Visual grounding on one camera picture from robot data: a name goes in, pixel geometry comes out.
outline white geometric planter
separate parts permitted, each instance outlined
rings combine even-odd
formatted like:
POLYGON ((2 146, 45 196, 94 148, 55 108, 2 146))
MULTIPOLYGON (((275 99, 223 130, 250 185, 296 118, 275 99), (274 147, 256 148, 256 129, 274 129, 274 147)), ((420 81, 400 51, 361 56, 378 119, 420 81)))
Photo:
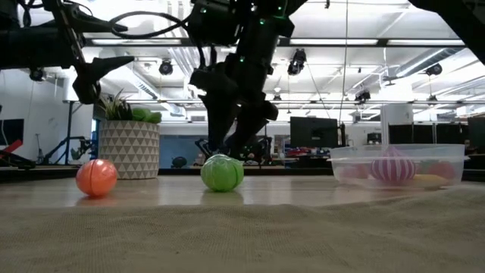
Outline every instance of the white geometric planter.
POLYGON ((147 179, 158 175, 160 133, 157 124, 141 121, 102 121, 99 158, 114 163, 118 179, 147 179))

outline pink striped ball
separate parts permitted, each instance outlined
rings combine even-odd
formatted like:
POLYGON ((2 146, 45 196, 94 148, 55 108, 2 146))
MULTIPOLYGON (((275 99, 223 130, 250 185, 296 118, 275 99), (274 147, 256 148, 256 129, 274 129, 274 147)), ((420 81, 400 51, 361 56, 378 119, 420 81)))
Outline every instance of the pink striped ball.
POLYGON ((396 148, 389 147, 383 153, 383 159, 376 159, 371 164, 371 174, 376 179, 390 186, 402 186, 416 174, 416 165, 396 148))

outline beige fabric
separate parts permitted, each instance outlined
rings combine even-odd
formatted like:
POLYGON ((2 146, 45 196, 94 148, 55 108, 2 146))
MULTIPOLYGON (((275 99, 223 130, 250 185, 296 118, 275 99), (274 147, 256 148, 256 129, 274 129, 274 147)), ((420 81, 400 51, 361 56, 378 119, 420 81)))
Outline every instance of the beige fabric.
POLYGON ((0 272, 485 272, 485 194, 0 211, 0 272))

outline clear plastic container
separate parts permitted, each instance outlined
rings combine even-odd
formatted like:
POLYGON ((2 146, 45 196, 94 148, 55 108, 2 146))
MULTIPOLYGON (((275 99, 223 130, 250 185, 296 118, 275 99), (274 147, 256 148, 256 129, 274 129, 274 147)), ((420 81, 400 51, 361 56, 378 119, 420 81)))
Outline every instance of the clear plastic container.
POLYGON ((442 187, 462 180, 465 145, 400 144, 330 150, 333 175, 364 187, 442 187))

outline blue wall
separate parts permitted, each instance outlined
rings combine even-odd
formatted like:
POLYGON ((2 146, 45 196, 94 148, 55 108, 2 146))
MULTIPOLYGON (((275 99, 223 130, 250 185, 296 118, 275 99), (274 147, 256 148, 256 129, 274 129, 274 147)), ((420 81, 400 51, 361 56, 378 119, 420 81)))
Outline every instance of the blue wall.
POLYGON ((170 168, 172 159, 182 156, 187 159, 188 168, 202 153, 195 141, 207 136, 160 136, 160 168, 170 168))

